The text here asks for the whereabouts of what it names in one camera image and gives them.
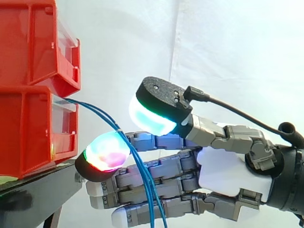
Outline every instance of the transparent drawer front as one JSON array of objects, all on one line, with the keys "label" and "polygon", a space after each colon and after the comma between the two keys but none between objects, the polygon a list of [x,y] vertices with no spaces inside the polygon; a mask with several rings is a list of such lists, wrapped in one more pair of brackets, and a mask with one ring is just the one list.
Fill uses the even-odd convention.
[{"label": "transparent drawer front", "polygon": [[59,16],[57,17],[57,38],[61,54],[67,59],[67,61],[72,63],[72,48],[76,48],[78,46],[78,41]]},{"label": "transparent drawer front", "polygon": [[67,102],[66,100],[53,96],[52,102],[52,132],[73,134],[71,129],[71,114],[76,112],[76,105]]}]

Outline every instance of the blue wire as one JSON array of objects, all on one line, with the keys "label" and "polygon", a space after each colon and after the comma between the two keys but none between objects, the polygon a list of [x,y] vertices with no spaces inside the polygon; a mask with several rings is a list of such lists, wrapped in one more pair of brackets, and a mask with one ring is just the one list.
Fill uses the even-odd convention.
[{"label": "blue wire", "polygon": [[[93,108],[93,109],[96,109],[96,110],[100,111],[100,112],[103,113],[108,119],[110,119],[110,120],[115,124],[115,126],[116,126],[118,129],[120,129],[120,126],[115,122],[115,120],[114,120],[108,113],[106,113],[104,110],[102,110],[102,109],[100,109],[100,108],[98,108],[98,107],[96,107],[96,106],[94,106],[94,105],[92,105],[92,104],[89,104],[89,103],[78,102],[78,101],[73,100],[73,99],[66,99],[66,100],[67,100],[67,101],[72,101],[72,102],[75,102],[75,103],[78,103],[78,104],[81,104],[81,105],[85,104],[85,105],[87,105],[87,106],[89,106],[89,107],[91,107],[91,108]],[[129,140],[127,139],[127,137],[125,136],[125,134],[122,132],[122,130],[120,130],[120,132],[122,133],[122,134],[120,134],[120,136],[123,137],[123,138],[126,138],[126,140],[128,141],[127,144],[128,144],[128,146],[129,146],[129,148],[130,148],[130,146],[131,146],[132,149],[134,150],[134,152],[132,153],[133,156],[134,156],[134,153],[135,153],[135,155],[138,157],[139,161],[142,163],[143,161],[141,160],[141,158],[140,158],[140,156],[138,155],[138,153],[137,153],[136,149],[134,148],[134,146],[133,146],[132,144],[129,143]],[[149,180],[150,180],[149,183],[150,183],[150,186],[152,187],[153,194],[154,194],[154,196],[155,196],[155,198],[156,198],[158,207],[159,207],[159,209],[160,209],[161,217],[162,217],[164,226],[165,226],[165,228],[167,228],[166,216],[165,216],[165,213],[164,213],[162,204],[161,204],[161,202],[160,202],[159,196],[158,196],[158,194],[157,194],[154,180],[153,180],[153,178],[152,178],[150,172],[148,171],[148,169],[147,169],[146,167],[144,167],[143,170],[145,171],[145,174],[148,176],[148,178],[149,178]]]},{"label": "blue wire", "polygon": [[[89,107],[91,107],[91,108],[93,108],[93,109],[96,109],[96,110],[100,111],[100,112],[103,113],[108,119],[110,119],[110,120],[117,126],[117,128],[120,129],[120,126],[115,122],[115,120],[114,120],[108,113],[106,113],[104,110],[102,110],[102,109],[100,109],[100,108],[98,108],[98,107],[96,107],[96,106],[94,106],[94,105],[92,105],[92,104],[86,103],[86,102],[81,102],[81,103],[82,103],[82,104],[85,104],[85,105],[87,105],[87,106],[89,106]],[[160,212],[161,212],[161,217],[162,217],[164,226],[165,226],[165,228],[166,228],[166,227],[167,227],[166,217],[165,217],[165,213],[164,213],[162,204],[161,204],[161,202],[160,202],[160,199],[159,199],[158,194],[157,194],[157,191],[156,191],[156,187],[155,187],[154,180],[153,180],[153,178],[152,178],[150,172],[149,172],[147,169],[144,169],[144,171],[145,171],[146,175],[148,176],[148,178],[149,178],[149,180],[150,180],[150,185],[151,185],[151,187],[152,187],[153,194],[154,194],[154,196],[155,196],[155,198],[156,198],[158,207],[159,207]]]},{"label": "blue wire", "polygon": [[[119,135],[122,137],[122,139],[127,143],[127,145],[129,146],[132,155],[134,156],[135,162],[139,168],[140,174],[142,176],[143,182],[144,182],[144,187],[145,187],[145,191],[146,191],[146,196],[147,196],[147,200],[148,200],[148,204],[149,204],[149,211],[150,211],[150,223],[151,223],[151,227],[154,227],[154,206],[153,206],[153,195],[151,192],[151,189],[149,189],[147,186],[151,186],[150,185],[150,181],[147,178],[147,168],[143,165],[143,161],[141,160],[141,158],[139,157],[136,149],[133,147],[133,145],[130,144],[130,142],[128,141],[127,137],[124,135],[124,133],[120,130],[120,127],[115,123],[114,119],[108,115],[106,112],[104,112],[103,110],[97,108],[97,107],[93,107],[93,105],[91,104],[86,104],[83,102],[79,102],[76,100],[72,100],[72,99],[66,99],[69,102],[72,103],[77,103],[80,104],[86,108],[88,108],[89,110],[93,111],[95,114],[97,114],[99,117],[101,117],[105,122],[107,122],[114,130],[116,130]],[[108,119],[106,119],[103,115],[101,115],[99,112],[97,112],[96,110],[94,110],[94,108],[96,108],[98,111],[102,112]]]}]

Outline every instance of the white backdrop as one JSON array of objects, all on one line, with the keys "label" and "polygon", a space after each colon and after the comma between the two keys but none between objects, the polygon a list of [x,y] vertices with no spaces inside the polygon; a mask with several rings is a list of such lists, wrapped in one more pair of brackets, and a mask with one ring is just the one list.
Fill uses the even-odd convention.
[{"label": "white backdrop", "polygon": [[[101,107],[125,132],[138,130],[128,115],[131,97],[144,77],[157,76],[203,89],[274,127],[291,121],[304,133],[302,1],[57,0],[57,4],[81,40],[82,90],[73,98]],[[251,125],[212,104],[194,107],[196,114],[217,122]],[[84,109],[79,121],[79,152],[110,130]],[[141,155],[151,160],[160,153]],[[111,213],[91,208],[83,188],[64,205],[59,227],[111,228]],[[283,228],[297,227],[297,222],[294,215],[266,206],[238,223],[207,212],[168,219],[169,227],[175,228]]]}]

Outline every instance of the red storage bin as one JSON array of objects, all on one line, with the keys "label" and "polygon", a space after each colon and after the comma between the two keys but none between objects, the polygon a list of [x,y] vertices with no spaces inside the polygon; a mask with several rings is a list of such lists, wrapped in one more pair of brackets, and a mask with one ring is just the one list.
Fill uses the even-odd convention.
[{"label": "red storage bin", "polygon": [[23,178],[77,155],[77,105],[46,86],[0,87],[0,104],[0,176]]},{"label": "red storage bin", "polygon": [[54,0],[0,0],[0,85],[43,85],[60,97],[80,90],[80,42]]}]

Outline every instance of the led light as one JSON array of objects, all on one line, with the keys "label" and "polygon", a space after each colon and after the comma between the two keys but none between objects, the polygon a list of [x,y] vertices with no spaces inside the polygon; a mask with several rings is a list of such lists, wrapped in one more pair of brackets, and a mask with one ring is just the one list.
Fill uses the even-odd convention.
[{"label": "led light", "polygon": [[146,109],[141,103],[139,103],[136,96],[131,100],[129,113],[132,121],[137,126],[142,130],[157,136],[168,134],[176,127],[175,122]]},{"label": "led light", "polygon": [[113,171],[121,168],[129,154],[128,145],[117,132],[108,132],[98,136],[84,152],[86,161],[100,171]]}]

